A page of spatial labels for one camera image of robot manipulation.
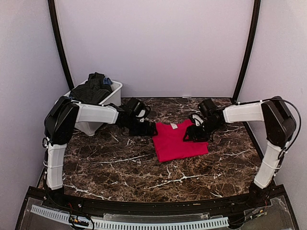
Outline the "red t-shirt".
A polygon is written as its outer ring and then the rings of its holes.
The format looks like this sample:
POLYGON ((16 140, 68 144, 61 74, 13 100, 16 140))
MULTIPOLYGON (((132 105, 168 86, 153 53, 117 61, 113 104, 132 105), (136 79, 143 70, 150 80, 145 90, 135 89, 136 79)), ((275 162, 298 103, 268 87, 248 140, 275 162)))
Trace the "red t-shirt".
POLYGON ((159 162, 184 159, 208 154, 208 142, 184 141, 186 129, 192 125, 190 120, 179 124, 156 123, 158 135, 153 144, 159 162))

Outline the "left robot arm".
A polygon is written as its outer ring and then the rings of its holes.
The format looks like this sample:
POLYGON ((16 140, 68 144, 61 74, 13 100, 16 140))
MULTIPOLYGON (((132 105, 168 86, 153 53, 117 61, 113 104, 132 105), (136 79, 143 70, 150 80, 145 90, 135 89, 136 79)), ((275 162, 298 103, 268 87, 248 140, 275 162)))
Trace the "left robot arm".
POLYGON ((54 190, 49 201, 57 209, 63 209, 68 199, 58 189, 63 187, 63 162, 67 144, 72 138, 75 125, 80 122, 106 123, 128 129, 129 136, 149 136, 158 134, 156 124, 146 120, 151 108, 136 98, 117 106, 81 103, 62 96, 55 103, 44 120, 45 137, 42 145, 44 156, 45 186, 54 190))

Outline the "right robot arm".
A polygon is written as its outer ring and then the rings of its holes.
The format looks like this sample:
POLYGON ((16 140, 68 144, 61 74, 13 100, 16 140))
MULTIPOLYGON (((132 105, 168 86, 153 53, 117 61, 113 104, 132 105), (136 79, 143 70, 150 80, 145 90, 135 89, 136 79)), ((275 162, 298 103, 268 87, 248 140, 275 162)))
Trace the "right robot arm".
POLYGON ((267 148, 260 169, 252 185, 265 189, 282 166, 285 154, 296 141, 302 121, 296 121, 289 106, 293 104, 280 96, 254 102, 236 103, 219 108, 211 99, 203 100, 198 109, 201 114, 189 116, 184 142, 207 142, 225 123, 260 121, 265 124, 267 148))

